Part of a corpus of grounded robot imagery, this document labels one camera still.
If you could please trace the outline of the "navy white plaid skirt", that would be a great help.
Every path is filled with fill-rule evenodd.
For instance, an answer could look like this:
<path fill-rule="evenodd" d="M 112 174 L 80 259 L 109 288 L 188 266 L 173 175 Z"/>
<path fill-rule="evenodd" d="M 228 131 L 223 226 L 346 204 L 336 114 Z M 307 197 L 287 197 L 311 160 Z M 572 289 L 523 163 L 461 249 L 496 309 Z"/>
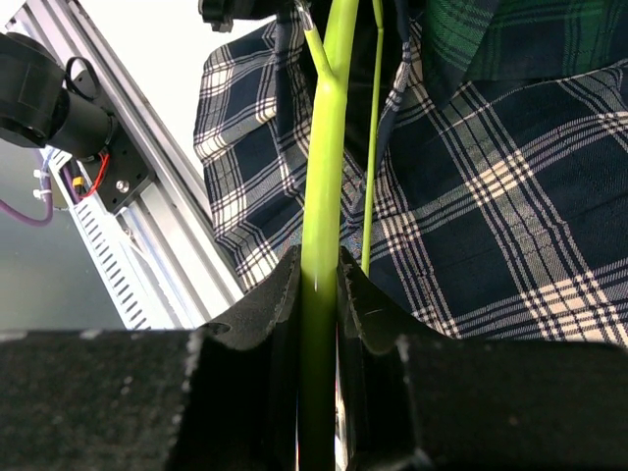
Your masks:
<path fill-rule="evenodd" d="M 627 341 L 627 56 L 566 78 L 423 78 L 428 1 L 359 5 L 340 242 L 362 248 L 382 73 L 370 277 L 453 338 Z M 215 239 L 245 289 L 300 242 L 316 72 L 293 7 L 207 58 L 193 145 Z"/>

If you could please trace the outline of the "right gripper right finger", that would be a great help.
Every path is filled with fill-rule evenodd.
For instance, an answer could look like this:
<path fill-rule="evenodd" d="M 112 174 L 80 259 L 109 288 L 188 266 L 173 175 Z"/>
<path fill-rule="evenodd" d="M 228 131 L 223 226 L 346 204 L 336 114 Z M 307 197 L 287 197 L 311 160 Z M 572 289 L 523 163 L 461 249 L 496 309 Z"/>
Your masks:
<path fill-rule="evenodd" d="M 338 264 L 340 397 L 349 470 L 432 467 L 416 450 L 404 369 L 396 341 L 445 337 L 405 312 L 365 275 L 349 250 Z"/>

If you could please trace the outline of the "lime green hanger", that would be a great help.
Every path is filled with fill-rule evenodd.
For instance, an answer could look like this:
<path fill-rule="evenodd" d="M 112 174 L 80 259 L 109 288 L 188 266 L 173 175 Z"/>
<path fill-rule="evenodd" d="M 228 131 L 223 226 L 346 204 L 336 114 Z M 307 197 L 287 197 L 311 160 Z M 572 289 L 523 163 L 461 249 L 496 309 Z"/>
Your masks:
<path fill-rule="evenodd" d="M 301 246 L 301 320 L 298 386 L 298 467 L 333 470 L 337 266 L 340 193 L 356 1 L 334 1 L 325 32 L 309 8 L 297 4 L 317 72 L 307 159 Z"/>

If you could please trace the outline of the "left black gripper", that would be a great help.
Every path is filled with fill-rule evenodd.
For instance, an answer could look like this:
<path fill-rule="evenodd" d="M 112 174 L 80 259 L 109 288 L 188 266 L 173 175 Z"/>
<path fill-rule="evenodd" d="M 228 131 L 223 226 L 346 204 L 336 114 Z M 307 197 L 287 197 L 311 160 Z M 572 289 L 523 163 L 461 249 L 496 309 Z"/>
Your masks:
<path fill-rule="evenodd" d="M 215 32 L 231 32 L 234 21 L 261 21 L 311 1 L 281 0 L 199 0 L 198 13 Z"/>

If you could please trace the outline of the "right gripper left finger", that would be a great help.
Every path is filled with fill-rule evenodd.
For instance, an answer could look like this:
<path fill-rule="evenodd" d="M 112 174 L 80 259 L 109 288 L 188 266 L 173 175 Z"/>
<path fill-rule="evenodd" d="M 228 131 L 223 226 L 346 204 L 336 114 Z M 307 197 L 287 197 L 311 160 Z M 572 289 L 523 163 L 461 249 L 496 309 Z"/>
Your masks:
<path fill-rule="evenodd" d="M 300 249 L 196 331 L 170 470 L 292 470 L 300 323 Z"/>

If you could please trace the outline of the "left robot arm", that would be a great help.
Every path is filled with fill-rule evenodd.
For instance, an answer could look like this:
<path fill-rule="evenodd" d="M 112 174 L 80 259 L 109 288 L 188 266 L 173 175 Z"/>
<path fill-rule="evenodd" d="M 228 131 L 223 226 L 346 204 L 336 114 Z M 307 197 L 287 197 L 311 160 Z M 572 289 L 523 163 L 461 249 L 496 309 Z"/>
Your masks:
<path fill-rule="evenodd" d="M 207 216 L 198 173 L 81 3 L 27 1 L 25 10 L 32 27 L 1 36 L 1 137 L 51 150 L 38 195 L 76 164 L 86 182 L 70 191 L 75 208 L 118 215 L 159 184 Z"/>

